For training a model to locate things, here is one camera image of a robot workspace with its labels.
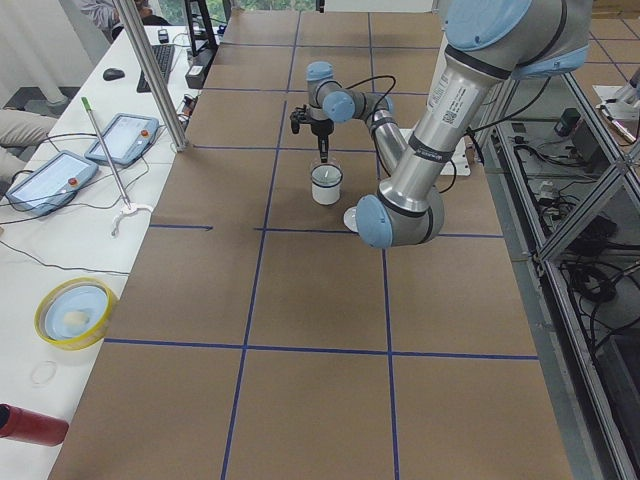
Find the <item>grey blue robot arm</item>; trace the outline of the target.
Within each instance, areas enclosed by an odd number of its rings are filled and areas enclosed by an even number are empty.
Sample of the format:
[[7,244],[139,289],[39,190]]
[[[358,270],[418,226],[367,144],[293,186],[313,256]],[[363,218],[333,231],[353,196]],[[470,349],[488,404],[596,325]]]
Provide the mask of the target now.
[[374,248],[417,245],[444,223],[435,186],[490,89],[508,79],[545,78],[579,68],[589,49],[590,1],[452,1],[442,47],[446,65],[432,84],[426,111],[403,137],[389,102],[342,87],[333,67],[306,71],[313,115],[335,123],[363,121],[389,177],[356,206],[360,238]]

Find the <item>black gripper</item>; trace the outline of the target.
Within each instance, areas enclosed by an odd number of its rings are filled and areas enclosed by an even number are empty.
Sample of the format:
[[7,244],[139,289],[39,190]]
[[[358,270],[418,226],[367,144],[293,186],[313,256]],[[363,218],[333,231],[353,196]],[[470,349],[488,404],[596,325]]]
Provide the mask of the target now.
[[329,161],[329,136],[332,134],[332,120],[321,108],[308,106],[308,119],[311,131],[318,136],[319,158],[321,163]]

